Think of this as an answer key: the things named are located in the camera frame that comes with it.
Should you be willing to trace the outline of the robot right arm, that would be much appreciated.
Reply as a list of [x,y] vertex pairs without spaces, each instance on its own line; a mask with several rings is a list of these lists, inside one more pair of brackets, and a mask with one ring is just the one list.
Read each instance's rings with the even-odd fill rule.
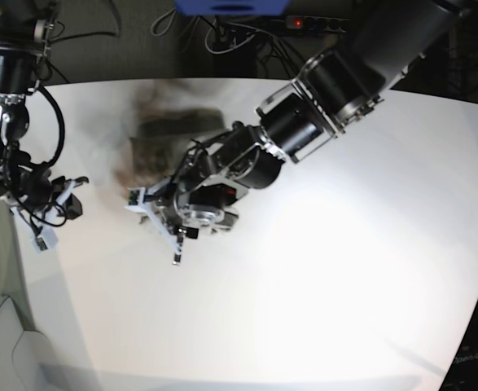
[[[59,1],[0,1],[0,200],[40,246],[55,240],[56,228],[81,216],[73,191],[89,181],[51,178],[66,137],[64,115],[44,85],[54,70],[51,47],[65,40],[55,33],[60,6]],[[26,101],[35,94],[48,102],[58,128],[55,151],[40,163],[20,148],[30,123]]]

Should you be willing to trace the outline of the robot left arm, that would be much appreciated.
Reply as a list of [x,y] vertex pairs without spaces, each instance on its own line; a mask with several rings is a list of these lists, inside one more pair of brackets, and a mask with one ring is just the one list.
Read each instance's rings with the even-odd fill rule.
[[309,58],[283,88],[257,106],[259,122],[188,148],[172,174],[130,190],[126,207],[147,217],[182,259],[185,239],[233,229],[235,204],[270,186],[370,113],[383,91],[470,8],[468,1],[371,1],[334,46]]

